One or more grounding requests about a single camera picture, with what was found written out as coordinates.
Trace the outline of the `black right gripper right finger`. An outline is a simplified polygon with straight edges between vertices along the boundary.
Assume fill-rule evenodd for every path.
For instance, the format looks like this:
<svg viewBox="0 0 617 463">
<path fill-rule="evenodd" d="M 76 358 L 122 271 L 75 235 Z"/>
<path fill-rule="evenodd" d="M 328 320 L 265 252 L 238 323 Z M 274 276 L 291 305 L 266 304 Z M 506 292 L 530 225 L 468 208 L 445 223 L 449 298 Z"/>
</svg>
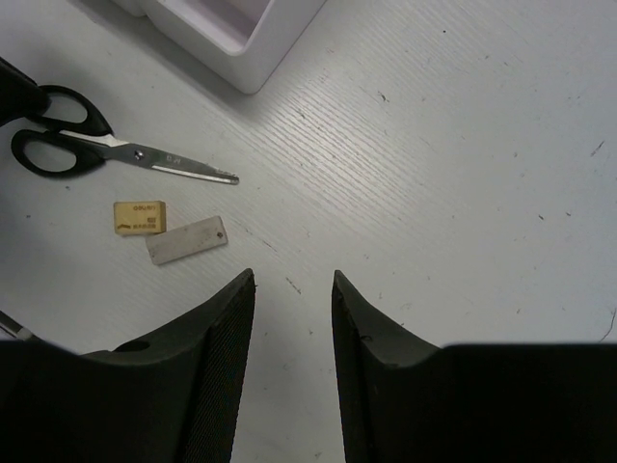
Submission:
<svg viewBox="0 0 617 463">
<path fill-rule="evenodd" d="M 332 326 L 349 462 L 612 462 L 616 348 L 438 347 L 334 276 Z"/>
</svg>

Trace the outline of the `grey white eraser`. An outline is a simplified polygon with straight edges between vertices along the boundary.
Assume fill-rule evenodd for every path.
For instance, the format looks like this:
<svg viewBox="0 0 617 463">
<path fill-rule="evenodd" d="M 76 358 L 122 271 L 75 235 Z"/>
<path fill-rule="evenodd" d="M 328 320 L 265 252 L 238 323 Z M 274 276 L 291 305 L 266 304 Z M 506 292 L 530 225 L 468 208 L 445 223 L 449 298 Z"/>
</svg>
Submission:
<svg viewBox="0 0 617 463">
<path fill-rule="evenodd" d="M 228 234 L 220 216 L 146 238 L 148 254 L 154 265 L 167 264 L 227 244 Z"/>
</svg>

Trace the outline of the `black handled scissors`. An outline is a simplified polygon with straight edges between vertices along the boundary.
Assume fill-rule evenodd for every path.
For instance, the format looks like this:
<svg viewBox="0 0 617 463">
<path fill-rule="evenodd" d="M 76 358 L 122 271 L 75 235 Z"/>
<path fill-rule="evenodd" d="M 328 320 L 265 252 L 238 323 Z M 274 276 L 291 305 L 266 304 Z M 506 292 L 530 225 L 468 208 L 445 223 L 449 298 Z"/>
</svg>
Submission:
<svg viewBox="0 0 617 463">
<path fill-rule="evenodd" d="M 206 163 L 165 150 L 118 139 L 102 113 L 86 97 L 73 89 L 58 85 L 40 86 L 46 96 L 61 95 L 79 103 L 86 110 L 80 123 L 46 117 L 42 110 L 27 119 L 44 127 L 44 132 L 23 129 L 15 133 L 11 142 L 14 158 L 30 172 L 49 178 L 80 177 L 93 172 L 108 160 L 181 177 L 237 185 L 239 177 Z M 37 166 L 26 154 L 32 143 L 47 144 L 70 152 L 74 164 L 62 171 L 50 171 Z"/>
</svg>

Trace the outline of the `white right storage container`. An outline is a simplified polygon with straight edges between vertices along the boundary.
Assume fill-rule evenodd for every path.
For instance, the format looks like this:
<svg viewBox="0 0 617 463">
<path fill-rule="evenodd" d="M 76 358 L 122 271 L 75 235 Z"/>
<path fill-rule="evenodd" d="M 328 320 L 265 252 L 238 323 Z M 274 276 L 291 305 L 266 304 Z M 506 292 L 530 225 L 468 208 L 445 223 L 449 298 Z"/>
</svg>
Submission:
<svg viewBox="0 0 617 463">
<path fill-rule="evenodd" d="M 73 1 L 120 41 L 210 88 L 261 90 L 322 1 Z"/>
</svg>

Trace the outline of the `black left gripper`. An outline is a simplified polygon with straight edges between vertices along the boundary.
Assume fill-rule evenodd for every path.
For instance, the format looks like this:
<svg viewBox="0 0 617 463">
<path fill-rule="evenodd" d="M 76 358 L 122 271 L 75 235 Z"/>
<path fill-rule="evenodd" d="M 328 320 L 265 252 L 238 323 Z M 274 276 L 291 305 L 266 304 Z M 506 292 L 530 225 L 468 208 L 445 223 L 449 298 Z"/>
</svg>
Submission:
<svg viewBox="0 0 617 463">
<path fill-rule="evenodd" d="M 39 114 L 46 109 L 46 93 L 32 78 L 0 59 L 0 124 Z"/>
</svg>

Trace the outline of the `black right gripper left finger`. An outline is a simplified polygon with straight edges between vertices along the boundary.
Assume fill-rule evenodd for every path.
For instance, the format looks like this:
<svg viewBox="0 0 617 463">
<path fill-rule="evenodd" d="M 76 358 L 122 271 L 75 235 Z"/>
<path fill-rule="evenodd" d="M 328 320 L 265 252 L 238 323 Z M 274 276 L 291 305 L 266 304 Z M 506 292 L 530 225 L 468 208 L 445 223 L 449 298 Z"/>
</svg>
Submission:
<svg viewBox="0 0 617 463">
<path fill-rule="evenodd" d="M 1 341 L 5 462 L 228 462 L 255 313 L 245 270 L 114 350 Z"/>
</svg>

